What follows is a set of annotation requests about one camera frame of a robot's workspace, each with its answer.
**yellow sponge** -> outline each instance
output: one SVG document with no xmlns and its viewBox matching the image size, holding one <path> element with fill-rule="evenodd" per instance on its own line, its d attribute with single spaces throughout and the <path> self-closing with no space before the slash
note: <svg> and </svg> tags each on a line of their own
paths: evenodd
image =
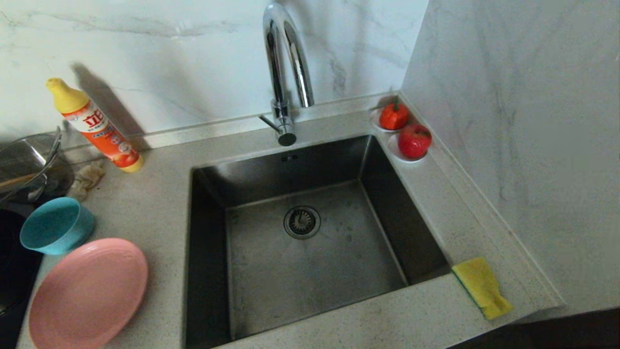
<svg viewBox="0 0 620 349">
<path fill-rule="evenodd" d="M 492 320 L 512 310 L 512 304 L 500 294 L 500 285 L 483 257 L 455 265 L 452 271 L 465 286 L 487 320 Z"/>
</svg>

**dish soap bottle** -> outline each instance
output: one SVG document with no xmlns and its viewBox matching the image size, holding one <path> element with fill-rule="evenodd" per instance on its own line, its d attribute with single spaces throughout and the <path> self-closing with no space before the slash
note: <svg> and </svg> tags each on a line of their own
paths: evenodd
<svg viewBox="0 0 620 349">
<path fill-rule="evenodd" d="M 83 91 L 70 88 L 59 78 L 49 79 L 45 86 L 54 96 L 54 106 L 114 165 L 125 172 L 138 171 L 144 164 L 127 139 Z"/>
</svg>

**marble wall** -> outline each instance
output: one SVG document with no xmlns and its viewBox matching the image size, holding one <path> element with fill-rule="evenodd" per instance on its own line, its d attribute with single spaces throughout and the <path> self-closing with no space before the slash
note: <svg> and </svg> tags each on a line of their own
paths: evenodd
<svg viewBox="0 0 620 349">
<path fill-rule="evenodd" d="M 617 307 L 619 1 L 431 0 L 403 93 L 568 306 Z"/>
<path fill-rule="evenodd" d="M 52 76 L 121 115 L 127 134 L 270 112 L 268 3 L 0 3 L 0 141 L 60 123 Z M 280 3 L 301 31 L 317 103 L 400 89 L 427 0 Z"/>
</svg>

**red tomato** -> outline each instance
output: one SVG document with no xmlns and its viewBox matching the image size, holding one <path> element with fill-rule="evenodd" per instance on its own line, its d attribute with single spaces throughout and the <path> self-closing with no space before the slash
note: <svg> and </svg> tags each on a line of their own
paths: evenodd
<svg viewBox="0 0 620 349">
<path fill-rule="evenodd" d="M 388 104 L 381 112 L 379 125 L 386 130 L 398 130 L 407 125 L 409 121 L 409 111 L 404 104 L 398 101 Z"/>
<path fill-rule="evenodd" d="M 411 159 L 419 159 L 426 155 L 433 137 L 430 131 L 420 125 L 408 125 L 398 135 L 398 149 Z"/>
</svg>

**bottle label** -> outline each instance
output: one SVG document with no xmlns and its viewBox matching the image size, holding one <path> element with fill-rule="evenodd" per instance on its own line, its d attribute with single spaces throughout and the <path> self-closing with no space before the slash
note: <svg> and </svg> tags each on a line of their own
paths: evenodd
<svg viewBox="0 0 620 349">
<path fill-rule="evenodd" d="M 127 167 L 138 161 L 138 152 L 92 101 L 82 109 L 63 116 L 114 165 Z"/>
</svg>

